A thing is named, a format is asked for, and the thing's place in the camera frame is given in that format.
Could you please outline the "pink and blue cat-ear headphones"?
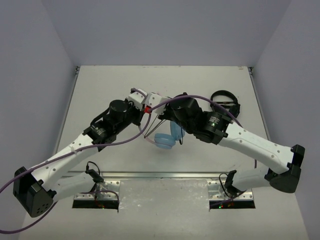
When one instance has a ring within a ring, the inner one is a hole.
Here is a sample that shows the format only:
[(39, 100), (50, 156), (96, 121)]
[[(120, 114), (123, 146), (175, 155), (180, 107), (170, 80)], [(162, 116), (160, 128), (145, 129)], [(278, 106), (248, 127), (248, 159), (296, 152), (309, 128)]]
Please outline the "pink and blue cat-ear headphones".
[(180, 145), (184, 143), (184, 137), (185, 137), (185, 130), (180, 127), (175, 122), (170, 122), (170, 134), (166, 133), (156, 133), (154, 135), (153, 140), (151, 140), (149, 137), (145, 137), (145, 139), (155, 145), (158, 148), (170, 150), (172, 147), (176, 145), (177, 142), (179, 142)]

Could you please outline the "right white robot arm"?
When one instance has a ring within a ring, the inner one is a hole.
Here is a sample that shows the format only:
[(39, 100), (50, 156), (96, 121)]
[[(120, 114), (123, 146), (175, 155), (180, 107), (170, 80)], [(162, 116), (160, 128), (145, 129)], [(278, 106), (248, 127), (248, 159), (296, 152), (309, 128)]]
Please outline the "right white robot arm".
[(224, 189), (231, 196), (268, 186), (289, 194), (296, 191), (305, 155), (303, 146), (271, 142), (233, 123), (226, 115), (203, 111), (194, 98), (186, 96), (167, 103), (162, 118), (175, 122), (202, 142), (233, 149), (263, 165), (247, 171), (230, 171)]

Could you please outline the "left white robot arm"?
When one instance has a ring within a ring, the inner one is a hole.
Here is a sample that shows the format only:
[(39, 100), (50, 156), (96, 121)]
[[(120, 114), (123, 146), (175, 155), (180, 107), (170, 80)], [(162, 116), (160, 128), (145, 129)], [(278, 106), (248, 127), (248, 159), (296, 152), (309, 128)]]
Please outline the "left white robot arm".
[(117, 135), (129, 125), (138, 126), (145, 113), (145, 101), (127, 98), (110, 102), (75, 140), (49, 159), (14, 173), (13, 195), (30, 217), (36, 218), (57, 201), (86, 193), (104, 180), (93, 169), (63, 178), (73, 167), (109, 146), (116, 146)]

